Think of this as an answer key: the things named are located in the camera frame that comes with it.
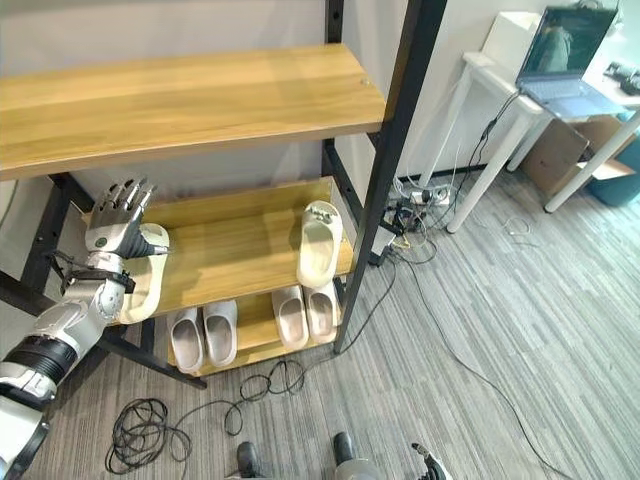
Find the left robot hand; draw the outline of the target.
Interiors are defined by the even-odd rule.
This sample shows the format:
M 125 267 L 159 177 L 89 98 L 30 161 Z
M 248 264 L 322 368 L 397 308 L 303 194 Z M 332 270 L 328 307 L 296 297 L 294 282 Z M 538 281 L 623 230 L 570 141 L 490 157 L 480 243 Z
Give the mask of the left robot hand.
M 167 246 L 152 244 L 140 230 L 141 220 L 156 186 L 146 177 L 112 184 L 94 204 L 85 243 L 89 252 L 115 254 L 122 259 L 166 255 Z

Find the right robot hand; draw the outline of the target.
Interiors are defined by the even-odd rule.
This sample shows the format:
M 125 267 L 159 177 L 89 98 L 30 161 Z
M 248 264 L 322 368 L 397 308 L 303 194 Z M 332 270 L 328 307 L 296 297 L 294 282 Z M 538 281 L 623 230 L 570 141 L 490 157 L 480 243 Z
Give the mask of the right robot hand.
M 420 480 L 449 480 L 450 473 L 446 470 L 441 460 L 436 458 L 425 446 L 418 442 L 413 442 L 411 448 L 423 459 L 426 471 L 419 477 Z

